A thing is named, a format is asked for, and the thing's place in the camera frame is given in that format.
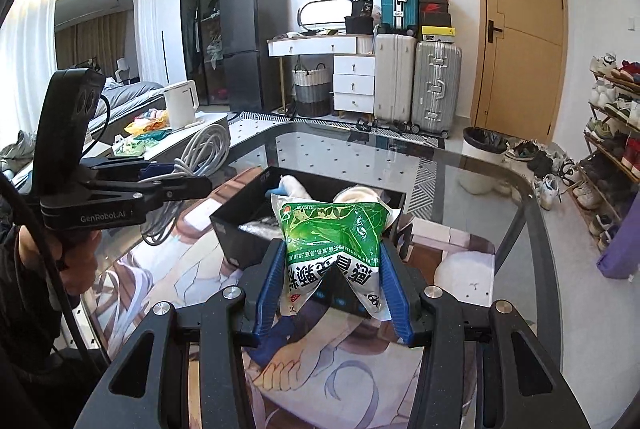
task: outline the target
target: brown curtain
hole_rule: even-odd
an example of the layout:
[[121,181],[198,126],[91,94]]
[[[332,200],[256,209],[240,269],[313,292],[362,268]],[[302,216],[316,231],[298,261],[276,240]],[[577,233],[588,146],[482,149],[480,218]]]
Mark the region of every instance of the brown curtain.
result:
[[64,70],[95,57],[106,76],[117,70],[124,57],[127,12],[103,15],[56,32],[58,68]]

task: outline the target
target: coiled white cable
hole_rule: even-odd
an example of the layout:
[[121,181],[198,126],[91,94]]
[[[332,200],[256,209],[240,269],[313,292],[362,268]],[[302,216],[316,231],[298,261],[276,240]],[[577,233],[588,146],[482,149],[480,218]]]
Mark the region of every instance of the coiled white cable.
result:
[[[209,176],[216,172],[229,154],[231,138],[220,124],[212,123],[203,127],[191,137],[182,156],[174,160],[174,171],[140,180],[157,182],[176,176]],[[185,202],[167,202],[158,210],[146,216],[146,223],[140,226],[142,239],[146,244],[156,247],[164,243],[178,223]]]

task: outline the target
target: screw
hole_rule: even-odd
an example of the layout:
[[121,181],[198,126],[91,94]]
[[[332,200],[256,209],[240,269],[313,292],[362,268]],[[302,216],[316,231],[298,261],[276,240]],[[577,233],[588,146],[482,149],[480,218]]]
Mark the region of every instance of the screw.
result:
[[497,303],[495,303],[495,309],[501,314],[510,314],[513,312],[513,306],[511,306],[509,301],[497,301]]
[[154,304],[154,313],[156,315],[164,315],[171,309],[171,304],[167,301],[160,301],[159,303]]
[[424,294],[431,299],[437,299],[442,297],[442,288],[431,285],[424,289]]
[[235,299],[242,293],[242,290],[238,286],[227,286],[222,290],[222,297],[225,299]]

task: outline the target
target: green snack bag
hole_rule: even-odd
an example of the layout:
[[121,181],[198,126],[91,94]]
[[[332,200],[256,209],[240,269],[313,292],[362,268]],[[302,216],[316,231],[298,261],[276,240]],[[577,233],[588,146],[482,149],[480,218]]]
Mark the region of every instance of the green snack bag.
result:
[[280,313],[295,315],[331,265],[337,265],[367,312],[390,319],[380,287],[380,236],[389,210],[378,202],[320,203],[271,197],[287,243]]

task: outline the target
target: yellow shoe box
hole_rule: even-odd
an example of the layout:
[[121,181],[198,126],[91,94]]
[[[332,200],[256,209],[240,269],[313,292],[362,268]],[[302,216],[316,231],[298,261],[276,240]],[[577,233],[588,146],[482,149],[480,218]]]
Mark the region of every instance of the yellow shoe box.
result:
[[451,37],[455,37],[456,29],[447,28],[445,26],[423,26],[422,34],[423,35],[448,35]]

